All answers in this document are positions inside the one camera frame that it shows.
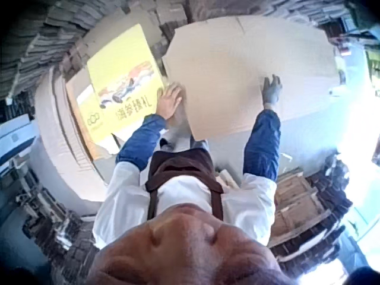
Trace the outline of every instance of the blue sleeve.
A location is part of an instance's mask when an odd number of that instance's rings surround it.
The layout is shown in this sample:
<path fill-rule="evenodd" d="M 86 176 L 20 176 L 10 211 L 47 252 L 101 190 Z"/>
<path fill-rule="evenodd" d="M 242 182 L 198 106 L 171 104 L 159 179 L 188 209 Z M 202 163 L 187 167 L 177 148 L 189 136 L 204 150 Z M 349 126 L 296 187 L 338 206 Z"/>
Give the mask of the blue sleeve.
<path fill-rule="evenodd" d="M 243 173 L 277 180 L 280 126 L 280 120 L 272 110 L 263 110 L 257 116 L 244 149 Z"/>
<path fill-rule="evenodd" d="M 160 131 L 165 128 L 166 121 L 160 115 L 152 114 L 144 118 L 144 122 L 125 142 L 116 156 L 116 163 L 130 162 L 143 171 L 160 138 Z"/>

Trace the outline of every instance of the floor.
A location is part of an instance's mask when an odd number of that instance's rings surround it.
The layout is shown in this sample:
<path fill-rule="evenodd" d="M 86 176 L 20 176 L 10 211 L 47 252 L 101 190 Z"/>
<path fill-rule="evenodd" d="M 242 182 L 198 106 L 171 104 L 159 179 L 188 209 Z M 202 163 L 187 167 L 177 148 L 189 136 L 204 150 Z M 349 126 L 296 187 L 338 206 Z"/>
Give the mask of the floor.
<path fill-rule="evenodd" d="M 280 157 L 280 174 L 302 167 L 305 175 L 316 172 L 324 159 L 344 141 L 349 130 L 348 118 L 350 106 L 356 102 L 368 85 L 366 59 L 359 47 L 351 47 L 352 55 L 345 57 L 347 65 L 347 85 L 350 90 L 340 98 L 335 98 L 328 109 L 310 114 L 301 118 L 283 122 L 281 126 L 280 152 L 286 156 Z M 215 165 L 220 169 L 227 169 L 240 183 L 242 178 L 243 149 L 249 132 L 241 132 L 226 137 L 209 140 L 211 156 Z M 179 149 L 186 148 L 187 141 L 180 143 Z M 109 183 L 115 159 L 95 161 L 95 165 L 102 174 L 106 183 Z M 81 215 L 94 214 L 99 203 L 81 200 L 77 194 L 69 189 L 53 167 L 42 142 L 38 142 L 31 154 L 31 166 L 45 187 L 49 189 L 58 201 Z M 143 183 L 147 177 L 145 170 L 141 175 Z"/>

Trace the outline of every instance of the brown apron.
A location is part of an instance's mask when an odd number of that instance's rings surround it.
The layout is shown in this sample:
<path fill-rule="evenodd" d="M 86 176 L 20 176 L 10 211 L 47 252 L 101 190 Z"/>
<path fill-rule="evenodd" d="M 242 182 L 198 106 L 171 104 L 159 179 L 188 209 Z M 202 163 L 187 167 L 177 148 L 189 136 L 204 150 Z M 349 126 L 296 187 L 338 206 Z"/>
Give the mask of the brown apron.
<path fill-rule="evenodd" d="M 156 216 L 157 191 L 169 179 L 189 175 L 198 178 L 211 192 L 211 207 L 213 216 L 223 221 L 221 194 L 223 188 L 216 181 L 213 161 L 209 153 L 202 148 L 193 148 L 180 153 L 156 151 L 153 154 L 146 190 L 150 193 L 148 220 Z"/>

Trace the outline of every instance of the white shirt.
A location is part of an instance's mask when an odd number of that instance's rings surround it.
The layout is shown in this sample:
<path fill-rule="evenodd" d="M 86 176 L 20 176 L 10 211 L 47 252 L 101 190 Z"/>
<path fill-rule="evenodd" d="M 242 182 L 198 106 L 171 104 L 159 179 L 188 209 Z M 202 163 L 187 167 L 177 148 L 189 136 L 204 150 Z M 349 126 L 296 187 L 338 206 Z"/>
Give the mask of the white shirt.
<path fill-rule="evenodd" d="M 224 222 L 241 228 L 257 242 L 267 245 L 274 223 L 276 183 L 244 174 L 240 189 L 223 187 L 221 195 Z M 140 186 L 140 171 L 129 162 L 119 162 L 113 172 L 106 200 L 97 213 L 93 234 L 102 249 L 127 230 L 147 221 L 150 195 Z M 177 176 L 158 190 L 157 215 L 165 209 L 193 203 L 212 213 L 211 192 L 193 176 Z"/>

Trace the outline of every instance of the hand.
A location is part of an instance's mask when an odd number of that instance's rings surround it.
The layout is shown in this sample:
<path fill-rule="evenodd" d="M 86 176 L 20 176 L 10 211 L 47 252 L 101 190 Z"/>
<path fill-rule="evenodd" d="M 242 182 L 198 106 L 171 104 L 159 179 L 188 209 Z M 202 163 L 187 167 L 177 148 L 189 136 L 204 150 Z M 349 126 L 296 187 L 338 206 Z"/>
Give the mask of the hand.
<path fill-rule="evenodd" d="M 181 91 L 183 91 L 183 87 L 179 83 L 172 83 L 165 87 L 165 90 L 158 89 L 156 114 L 165 120 L 170 119 L 182 101 Z"/>
<path fill-rule="evenodd" d="M 264 87 L 262 89 L 262 103 L 265 109 L 272 109 L 274 105 L 276 105 L 281 89 L 283 88 L 280 77 L 274 74 L 272 76 L 273 81 L 271 84 L 269 78 L 265 78 Z"/>

